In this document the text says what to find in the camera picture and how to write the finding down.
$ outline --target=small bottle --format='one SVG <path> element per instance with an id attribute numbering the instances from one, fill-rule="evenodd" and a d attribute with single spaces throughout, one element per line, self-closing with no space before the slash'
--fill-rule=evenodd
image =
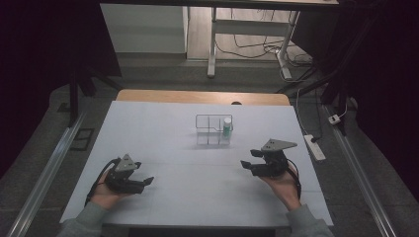
<path id="1" fill-rule="evenodd" d="M 224 125 L 222 128 L 222 135 L 224 137 L 230 136 L 230 129 L 231 129 L 231 118 L 225 118 L 224 119 Z"/>

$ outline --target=tabletop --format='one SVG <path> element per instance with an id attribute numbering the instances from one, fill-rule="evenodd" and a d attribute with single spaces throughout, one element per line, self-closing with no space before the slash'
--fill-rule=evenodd
<path id="1" fill-rule="evenodd" d="M 231 101 L 243 105 L 230 105 Z M 232 116 L 234 130 L 229 143 L 200 144 L 197 115 Z M 155 227 L 288 226 L 284 205 L 240 163 L 261 162 L 251 156 L 250 150 L 260 149 L 270 138 L 297 144 L 286 149 L 285 154 L 298 166 L 301 202 L 308 204 L 316 218 L 333 225 L 287 97 L 142 90 L 121 91 L 112 102 L 61 221 L 80 212 L 92 181 L 106 163 L 129 154 L 133 161 L 142 163 L 130 178 L 154 177 L 153 183 L 141 195 L 120 201 L 104 223 Z"/>

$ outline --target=metal rail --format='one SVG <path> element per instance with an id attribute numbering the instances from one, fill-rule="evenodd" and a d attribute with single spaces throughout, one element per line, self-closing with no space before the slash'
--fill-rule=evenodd
<path id="1" fill-rule="evenodd" d="M 61 139 L 56 145 L 55 150 L 52 152 L 45 168 L 43 168 L 41 176 L 38 178 L 37 183 L 28 196 L 7 236 L 17 237 L 26 235 L 38 209 L 42 204 L 43 198 L 45 197 L 46 192 L 55 177 L 56 172 L 61 166 L 62 160 L 70 147 L 71 141 L 89 111 L 91 99 L 85 99 L 84 102 L 85 103 L 80 116 L 77 118 L 73 126 L 68 127 L 62 134 Z"/>
<path id="2" fill-rule="evenodd" d="M 333 111 L 330 107 L 323 106 L 323 110 L 326 113 L 326 116 L 329 118 L 333 116 L 330 112 Z M 391 221 L 388 218 L 387 213 L 382 207 L 381 202 L 379 201 L 367 175 L 364 171 L 360 161 L 358 160 L 357 155 L 354 152 L 354 149 L 351 146 L 351 143 L 348 141 L 346 136 L 343 136 L 337 126 L 333 127 L 333 132 L 336 136 L 336 139 L 339 142 L 339 145 L 342 148 L 342 151 L 348 161 L 348 165 L 354 174 L 355 180 L 358 183 L 358 186 L 361 189 L 361 192 L 364 195 L 364 199 L 367 205 L 370 207 L 373 217 L 376 220 L 377 227 L 381 232 L 382 236 L 385 237 L 395 237 L 397 236 L 394 228 L 392 227 Z"/>

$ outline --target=wooden table edge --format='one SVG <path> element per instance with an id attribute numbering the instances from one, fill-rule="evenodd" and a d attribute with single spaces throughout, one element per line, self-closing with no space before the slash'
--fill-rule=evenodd
<path id="1" fill-rule="evenodd" d="M 231 105 L 239 102 L 247 106 L 290 106 L 289 98 L 284 94 L 235 93 L 235 92 L 199 92 L 199 91 L 163 91 L 163 90 L 120 90 L 116 101 L 190 103 Z"/>

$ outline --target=white wall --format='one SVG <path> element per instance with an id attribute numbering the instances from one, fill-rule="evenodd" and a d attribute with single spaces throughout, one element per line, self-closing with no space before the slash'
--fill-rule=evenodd
<path id="1" fill-rule="evenodd" d="M 115 52 L 187 51 L 186 7 L 101 4 Z"/>

